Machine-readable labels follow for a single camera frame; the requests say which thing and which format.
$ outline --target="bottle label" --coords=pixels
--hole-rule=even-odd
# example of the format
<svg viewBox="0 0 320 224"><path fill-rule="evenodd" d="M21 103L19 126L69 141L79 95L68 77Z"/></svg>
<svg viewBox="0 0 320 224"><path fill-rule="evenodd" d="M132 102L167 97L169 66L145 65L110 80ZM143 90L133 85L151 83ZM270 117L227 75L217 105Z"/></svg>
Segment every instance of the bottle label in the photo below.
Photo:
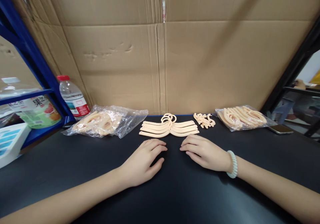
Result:
<svg viewBox="0 0 320 224"><path fill-rule="evenodd" d="M29 127L34 129L52 126L61 120L60 114L45 95L8 105Z"/></svg>
<svg viewBox="0 0 320 224"><path fill-rule="evenodd" d="M87 115L90 110L87 105L86 100L84 97L81 97L79 99L66 101L70 111L72 112L74 117L81 117Z"/></svg>

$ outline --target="white bead bracelet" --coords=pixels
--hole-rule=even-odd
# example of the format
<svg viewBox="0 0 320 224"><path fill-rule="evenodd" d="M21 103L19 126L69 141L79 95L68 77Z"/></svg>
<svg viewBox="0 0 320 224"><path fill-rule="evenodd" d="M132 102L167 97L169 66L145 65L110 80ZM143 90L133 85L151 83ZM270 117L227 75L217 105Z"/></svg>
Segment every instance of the white bead bracelet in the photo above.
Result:
<svg viewBox="0 0 320 224"><path fill-rule="evenodd" d="M230 154L230 156L232 158L232 162L233 162L232 173L227 172L227 174L231 178L236 178L237 174L238 174L238 164L237 164L236 155L232 151L227 151L227 152Z"/></svg>

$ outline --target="right hand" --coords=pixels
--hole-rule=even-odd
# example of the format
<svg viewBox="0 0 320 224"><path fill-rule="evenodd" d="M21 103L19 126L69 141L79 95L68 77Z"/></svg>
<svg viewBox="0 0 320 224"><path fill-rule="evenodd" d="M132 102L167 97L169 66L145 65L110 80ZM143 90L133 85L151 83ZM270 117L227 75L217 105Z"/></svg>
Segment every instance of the right hand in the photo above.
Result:
<svg viewBox="0 0 320 224"><path fill-rule="evenodd" d="M180 151L186 151L192 160L204 168L232 173L230 154L206 138L191 134L183 140Z"/></svg>

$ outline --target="smartphone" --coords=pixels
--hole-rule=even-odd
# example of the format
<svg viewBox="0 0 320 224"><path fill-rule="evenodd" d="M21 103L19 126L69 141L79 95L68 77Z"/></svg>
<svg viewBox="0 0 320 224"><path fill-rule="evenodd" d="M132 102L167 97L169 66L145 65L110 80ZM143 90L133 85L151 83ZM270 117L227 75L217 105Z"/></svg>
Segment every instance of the smartphone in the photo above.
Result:
<svg viewBox="0 0 320 224"><path fill-rule="evenodd" d="M279 134L279 135L283 135L283 134L291 134L293 133L293 131L286 126L283 125L276 125L276 126L272 126L272 127L268 127L271 131Z"/></svg>

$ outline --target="red bottle cap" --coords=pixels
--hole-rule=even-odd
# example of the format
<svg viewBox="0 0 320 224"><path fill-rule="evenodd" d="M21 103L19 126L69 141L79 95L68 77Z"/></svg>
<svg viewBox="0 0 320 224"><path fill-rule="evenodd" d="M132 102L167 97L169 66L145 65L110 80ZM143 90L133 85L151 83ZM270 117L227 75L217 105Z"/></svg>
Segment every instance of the red bottle cap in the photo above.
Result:
<svg viewBox="0 0 320 224"><path fill-rule="evenodd" d="M57 79L59 80L59 81L68 81L68 80L70 80L70 77L69 76L57 76Z"/></svg>

